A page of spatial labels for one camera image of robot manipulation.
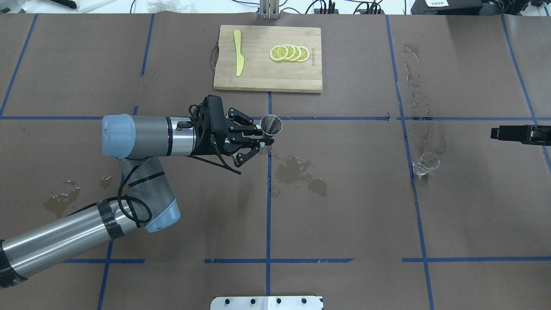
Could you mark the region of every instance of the lemon slice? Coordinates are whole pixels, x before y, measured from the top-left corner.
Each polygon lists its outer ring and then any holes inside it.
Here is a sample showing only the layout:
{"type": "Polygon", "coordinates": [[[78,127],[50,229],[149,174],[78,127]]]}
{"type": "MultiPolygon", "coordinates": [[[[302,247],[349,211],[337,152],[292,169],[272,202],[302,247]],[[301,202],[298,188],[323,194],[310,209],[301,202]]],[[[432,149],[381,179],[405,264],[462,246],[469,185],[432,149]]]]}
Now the lemon slice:
{"type": "Polygon", "coordinates": [[[270,50],[270,58],[275,61],[284,60],[289,50],[285,45],[276,45],[270,50]]]}
{"type": "Polygon", "coordinates": [[[290,60],[291,58],[294,58],[298,53],[296,51],[296,45],[285,44],[285,47],[287,47],[287,50],[288,50],[287,57],[285,57],[285,60],[290,60]]]}
{"type": "Polygon", "coordinates": [[[296,60],[297,62],[305,62],[310,58],[310,50],[305,48],[304,46],[299,46],[300,48],[300,57],[296,60]]]}
{"type": "Polygon", "coordinates": [[[289,61],[297,61],[297,59],[300,58],[302,47],[301,46],[296,46],[296,45],[294,47],[296,49],[296,55],[295,55],[295,57],[293,57],[291,59],[288,59],[289,61]]]}

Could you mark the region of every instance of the wooden cutting board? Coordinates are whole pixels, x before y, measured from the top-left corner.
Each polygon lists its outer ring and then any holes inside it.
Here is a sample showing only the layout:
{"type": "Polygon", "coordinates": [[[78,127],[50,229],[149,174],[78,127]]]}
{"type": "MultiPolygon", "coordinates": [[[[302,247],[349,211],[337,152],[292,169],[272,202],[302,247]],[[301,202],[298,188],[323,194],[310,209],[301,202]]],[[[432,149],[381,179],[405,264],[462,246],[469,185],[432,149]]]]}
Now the wooden cutting board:
{"type": "Polygon", "coordinates": [[[214,89],[272,92],[321,93],[321,29],[279,26],[221,25],[219,56],[214,72],[214,89]],[[234,30],[241,31],[241,54],[245,65],[235,75],[234,30]],[[293,44],[310,50],[305,62],[273,61],[275,45],[293,44]]]}

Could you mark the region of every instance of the glass cup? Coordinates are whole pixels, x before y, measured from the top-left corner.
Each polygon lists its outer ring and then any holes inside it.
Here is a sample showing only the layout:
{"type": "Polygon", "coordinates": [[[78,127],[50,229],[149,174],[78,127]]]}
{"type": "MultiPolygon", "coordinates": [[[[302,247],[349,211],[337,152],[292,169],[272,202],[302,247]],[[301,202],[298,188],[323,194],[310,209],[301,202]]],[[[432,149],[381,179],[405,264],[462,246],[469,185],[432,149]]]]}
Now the glass cup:
{"type": "Polygon", "coordinates": [[[424,153],[413,162],[413,173],[422,177],[440,166],[440,158],[435,153],[424,153]]]}

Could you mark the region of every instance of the yellow knife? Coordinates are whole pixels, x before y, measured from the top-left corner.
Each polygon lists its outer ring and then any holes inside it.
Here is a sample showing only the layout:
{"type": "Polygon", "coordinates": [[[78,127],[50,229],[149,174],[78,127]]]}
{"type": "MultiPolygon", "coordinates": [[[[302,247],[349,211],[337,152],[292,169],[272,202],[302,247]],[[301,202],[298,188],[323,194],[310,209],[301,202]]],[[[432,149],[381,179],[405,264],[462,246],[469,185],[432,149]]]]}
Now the yellow knife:
{"type": "Polygon", "coordinates": [[[234,31],[235,40],[235,55],[237,55],[237,66],[235,68],[235,75],[240,76],[243,72],[243,65],[245,64],[245,58],[241,54],[241,30],[234,31]]]}

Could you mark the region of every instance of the metal plate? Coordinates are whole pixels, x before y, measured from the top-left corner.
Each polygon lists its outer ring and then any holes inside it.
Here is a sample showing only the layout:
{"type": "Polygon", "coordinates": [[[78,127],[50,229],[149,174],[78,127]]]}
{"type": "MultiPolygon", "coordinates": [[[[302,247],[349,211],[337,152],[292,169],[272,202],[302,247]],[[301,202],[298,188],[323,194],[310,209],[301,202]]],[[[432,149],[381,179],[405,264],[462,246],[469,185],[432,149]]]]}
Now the metal plate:
{"type": "Polygon", "coordinates": [[[210,310],[323,310],[321,296],[217,297],[210,310]]]}

